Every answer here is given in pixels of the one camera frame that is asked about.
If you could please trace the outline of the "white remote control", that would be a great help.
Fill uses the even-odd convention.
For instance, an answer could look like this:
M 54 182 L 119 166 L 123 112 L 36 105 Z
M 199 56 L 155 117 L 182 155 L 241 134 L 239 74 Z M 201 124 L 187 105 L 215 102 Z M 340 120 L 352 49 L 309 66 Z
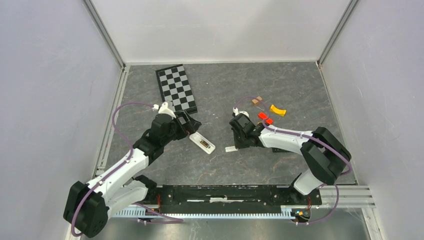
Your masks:
M 199 132 L 195 132 L 189 135 L 189 139 L 200 149 L 202 149 L 205 153 L 210 155 L 216 149 L 216 146 L 211 143 L 208 139 L 206 139 Z

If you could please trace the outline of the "white battery cover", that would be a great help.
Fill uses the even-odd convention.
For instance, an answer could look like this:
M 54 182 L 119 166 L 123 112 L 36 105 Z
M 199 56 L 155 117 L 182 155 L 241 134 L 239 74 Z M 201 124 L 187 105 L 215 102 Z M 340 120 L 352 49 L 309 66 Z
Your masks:
M 235 152 L 237 150 L 238 149 L 235 146 L 228 146 L 228 147 L 225 148 L 226 153 Z

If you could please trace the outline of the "black remote control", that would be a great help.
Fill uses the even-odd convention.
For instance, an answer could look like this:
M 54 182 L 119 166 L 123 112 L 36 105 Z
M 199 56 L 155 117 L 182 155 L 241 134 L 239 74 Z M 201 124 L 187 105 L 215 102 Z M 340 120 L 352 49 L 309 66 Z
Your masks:
M 281 149 L 281 148 L 272 148 L 272 152 L 273 153 L 287 153 L 288 152 L 288 150 L 284 150 L 284 149 Z

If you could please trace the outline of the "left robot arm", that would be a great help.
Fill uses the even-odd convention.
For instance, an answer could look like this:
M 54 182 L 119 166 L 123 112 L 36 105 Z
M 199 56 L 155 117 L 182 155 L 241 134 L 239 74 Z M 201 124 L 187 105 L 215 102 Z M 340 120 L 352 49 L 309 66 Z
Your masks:
M 127 206 L 153 203 L 157 190 L 147 185 L 148 178 L 131 178 L 161 156 L 167 144 L 196 133 L 201 125 L 185 111 L 158 113 L 121 160 L 89 182 L 77 181 L 70 187 L 63 218 L 80 234 L 93 238 Z

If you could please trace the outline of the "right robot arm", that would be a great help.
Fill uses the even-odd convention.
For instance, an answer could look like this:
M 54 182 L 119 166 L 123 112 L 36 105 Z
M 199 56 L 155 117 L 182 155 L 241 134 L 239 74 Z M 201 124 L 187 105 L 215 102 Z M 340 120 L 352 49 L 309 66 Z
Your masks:
M 338 177 L 352 171 L 352 155 L 325 127 L 314 131 L 288 130 L 267 123 L 254 124 L 242 113 L 229 124 L 237 150 L 260 147 L 303 156 L 308 169 L 292 182 L 288 191 L 289 199 L 295 204 L 302 204 L 316 188 L 333 185 Z

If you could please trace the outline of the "red rectangular block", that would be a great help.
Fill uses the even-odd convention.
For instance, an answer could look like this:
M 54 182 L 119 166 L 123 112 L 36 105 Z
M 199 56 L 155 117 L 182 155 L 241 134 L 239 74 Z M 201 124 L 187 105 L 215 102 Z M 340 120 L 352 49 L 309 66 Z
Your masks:
M 260 112 L 257 116 L 259 119 L 263 120 L 268 126 L 274 123 L 274 121 L 269 118 L 269 116 L 264 112 Z

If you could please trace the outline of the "brown wooden block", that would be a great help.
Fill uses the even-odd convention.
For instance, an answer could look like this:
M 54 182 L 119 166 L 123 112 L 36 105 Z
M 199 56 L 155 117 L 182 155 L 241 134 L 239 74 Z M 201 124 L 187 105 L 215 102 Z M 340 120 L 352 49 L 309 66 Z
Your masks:
M 254 97 L 251 102 L 254 106 L 257 106 L 258 104 L 260 104 L 262 102 L 262 98 L 260 96 Z

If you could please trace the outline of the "yellow arch block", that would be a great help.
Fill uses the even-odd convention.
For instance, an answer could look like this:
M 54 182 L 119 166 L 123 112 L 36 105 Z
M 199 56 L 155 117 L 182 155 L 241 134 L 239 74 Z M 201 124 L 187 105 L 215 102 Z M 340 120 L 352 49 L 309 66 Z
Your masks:
M 287 113 L 286 109 L 280 109 L 280 108 L 276 107 L 274 104 L 272 104 L 270 106 L 269 111 L 276 114 L 276 115 L 279 115 L 281 117 L 284 117 Z

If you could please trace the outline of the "checkered chess board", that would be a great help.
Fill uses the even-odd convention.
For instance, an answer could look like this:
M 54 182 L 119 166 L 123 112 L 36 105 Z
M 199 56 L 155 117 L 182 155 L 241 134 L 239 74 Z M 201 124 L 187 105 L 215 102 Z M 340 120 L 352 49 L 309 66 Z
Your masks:
M 169 102 L 174 112 L 198 112 L 198 107 L 183 64 L 169 66 L 155 71 L 163 102 Z

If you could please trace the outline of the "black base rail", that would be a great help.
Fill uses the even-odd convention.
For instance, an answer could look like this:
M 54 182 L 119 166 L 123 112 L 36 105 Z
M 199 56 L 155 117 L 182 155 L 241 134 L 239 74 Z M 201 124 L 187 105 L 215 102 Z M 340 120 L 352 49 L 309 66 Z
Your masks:
M 162 214 L 277 214 L 282 206 L 320 206 L 319 190 L 308 195 L 280 185 L 162 185 L 140 201 Z

